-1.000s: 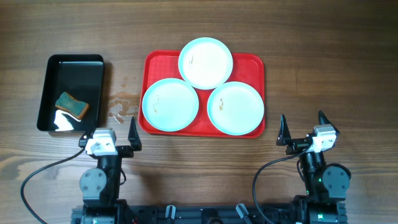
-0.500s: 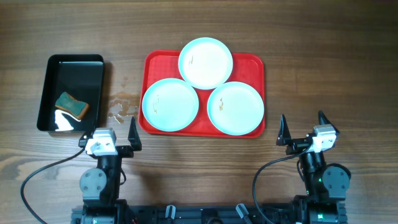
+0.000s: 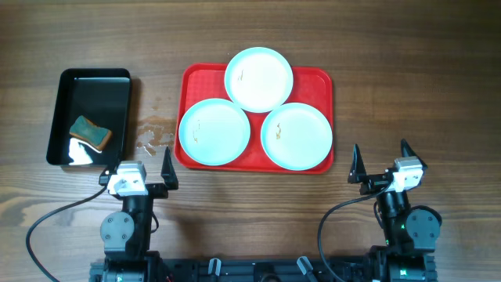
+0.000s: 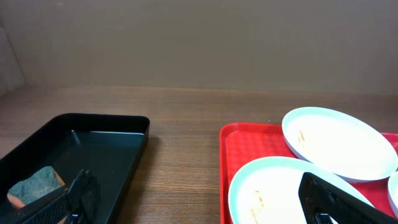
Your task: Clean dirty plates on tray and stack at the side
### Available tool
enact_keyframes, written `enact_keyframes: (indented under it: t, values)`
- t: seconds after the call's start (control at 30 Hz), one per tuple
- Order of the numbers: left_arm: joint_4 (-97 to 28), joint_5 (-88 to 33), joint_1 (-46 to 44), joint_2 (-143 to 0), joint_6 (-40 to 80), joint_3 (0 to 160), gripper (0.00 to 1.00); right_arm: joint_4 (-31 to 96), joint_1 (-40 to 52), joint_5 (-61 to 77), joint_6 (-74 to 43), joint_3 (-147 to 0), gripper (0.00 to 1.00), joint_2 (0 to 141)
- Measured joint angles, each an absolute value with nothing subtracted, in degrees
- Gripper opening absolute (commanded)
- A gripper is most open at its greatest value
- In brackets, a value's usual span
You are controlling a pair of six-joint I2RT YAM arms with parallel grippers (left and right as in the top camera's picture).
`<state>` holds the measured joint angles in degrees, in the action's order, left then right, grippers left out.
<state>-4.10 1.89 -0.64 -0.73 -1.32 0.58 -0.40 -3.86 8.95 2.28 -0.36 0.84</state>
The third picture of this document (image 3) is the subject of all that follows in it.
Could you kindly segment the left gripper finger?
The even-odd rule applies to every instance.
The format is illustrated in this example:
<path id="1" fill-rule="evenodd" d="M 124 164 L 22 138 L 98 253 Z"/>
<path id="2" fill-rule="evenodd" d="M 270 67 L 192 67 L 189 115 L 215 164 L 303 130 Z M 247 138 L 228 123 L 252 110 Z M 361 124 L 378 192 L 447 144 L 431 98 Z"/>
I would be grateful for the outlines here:
<path id="1" fill-rule="evenodd" d="M 117 160 L 113 161 L 111 164 L 109 164 L 105 170 L 103 171 L 104 176 L 111 176 L 115 175 L 117 173 L 117 168 L 121 163 L 121 159 L 118 158 Z"/>
<path id="2" fill-rule="evenodd" d="M 164 180 L 164 185 L 166 186 L 167 190 L 178 189 L 178 178 L 177 175 L 175 174 L 175 170 L 171 160 L 171 151 L 168 146 L 165 148 L 160 176 Z"/>

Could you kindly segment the green and orange sponge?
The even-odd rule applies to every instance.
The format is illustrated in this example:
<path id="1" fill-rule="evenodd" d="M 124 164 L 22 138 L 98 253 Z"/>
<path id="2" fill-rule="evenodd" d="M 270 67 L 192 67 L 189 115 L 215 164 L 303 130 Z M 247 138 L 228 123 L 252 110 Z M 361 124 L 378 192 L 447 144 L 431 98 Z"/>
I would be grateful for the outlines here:
<path id="1" fill-rule="evenodd" d="M 113 133 L 99 127 L 84 116 L 79 116 L 70 127 L 70 135 L 87 143 L 94 150 L 101 152 L 110 141 Z"/>

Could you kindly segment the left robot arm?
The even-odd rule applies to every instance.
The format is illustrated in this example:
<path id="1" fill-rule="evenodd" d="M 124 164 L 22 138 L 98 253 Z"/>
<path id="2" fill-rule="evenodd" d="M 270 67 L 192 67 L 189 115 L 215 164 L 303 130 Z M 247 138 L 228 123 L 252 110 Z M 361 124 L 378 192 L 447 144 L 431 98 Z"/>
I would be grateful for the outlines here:
<path id="1" fill-rule="evenodd" d="M 165 149 L 160 176 L 161 183 L 148 183 L 141 161 L 121 161 L 105 169 L 99 184 L 109 195 L 122 202 L 122 209 L 108 215 L 100 227 L 104 243 L 104 262 L 91 265 L 90 281 L 147 282 L 169 281 L 168 267 L 158 251 L 150 250 L 151 234 L 158 224 L 153 202 L 168 198 L 170 190 L 178 189 L 178 179 L 171 153 Z"/>

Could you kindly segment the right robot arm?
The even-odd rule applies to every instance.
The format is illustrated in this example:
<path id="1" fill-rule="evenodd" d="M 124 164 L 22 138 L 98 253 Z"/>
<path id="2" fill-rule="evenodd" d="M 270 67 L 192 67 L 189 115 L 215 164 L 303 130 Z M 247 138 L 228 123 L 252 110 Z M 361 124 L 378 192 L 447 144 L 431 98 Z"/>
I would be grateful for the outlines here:
<path id="1" fill-rule="evenodd" d="M 349 183 L 359 183 L 362 196 L 376 198 L 376 213 L 386 244 L 372 246 L 363 258 L 364 281 L 431 282 L 438 279 L 432 254 L 442 217 L 428 206 L 413 207 L 407 192 L 417 188 L 427 165 L 406 140 L 400 158 L 381 174 L 366 173 L 360 149 L 354 146 Z"/>

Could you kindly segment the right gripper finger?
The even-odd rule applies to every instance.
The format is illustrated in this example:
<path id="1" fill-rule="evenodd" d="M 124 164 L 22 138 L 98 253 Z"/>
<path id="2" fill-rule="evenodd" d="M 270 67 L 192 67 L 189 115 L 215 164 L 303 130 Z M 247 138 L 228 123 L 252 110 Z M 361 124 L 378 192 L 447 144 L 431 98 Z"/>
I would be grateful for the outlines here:
<path id="1" fill-rule="evenodd" d="M 348 183 L 364 183 L 366 179 L 367 174 L 362 155 L 360 153 L 359 146 L 355 144 L 353 148 L 351 168 L 348 173 Z"/>
<path id="2" fill-rule="evenodd" d="M 427 164 L 414 152 L 405 139 L 401 140 L 401 153 L 403 157 L 416 157 L 420 161 L 422 168 L 428 169 Z"/>

